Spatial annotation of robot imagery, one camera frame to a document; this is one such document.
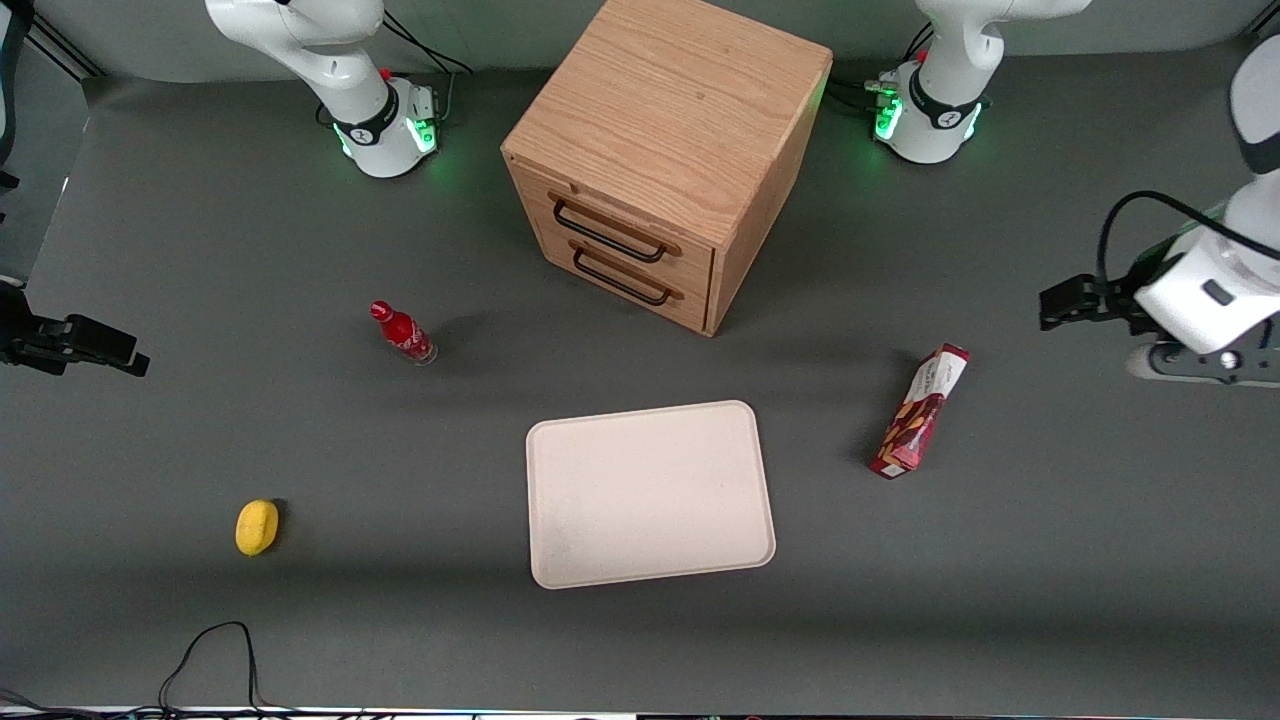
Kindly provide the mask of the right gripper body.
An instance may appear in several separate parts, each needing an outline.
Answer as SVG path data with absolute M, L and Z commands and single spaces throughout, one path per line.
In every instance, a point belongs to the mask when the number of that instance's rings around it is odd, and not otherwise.
M 6 365 L 37 365 L 26 356 L 23 346 L 26 337 L 40 328 L 40 322 L 31 311 L 26 292 L 10 283 L 1 283 L 1 360 Z

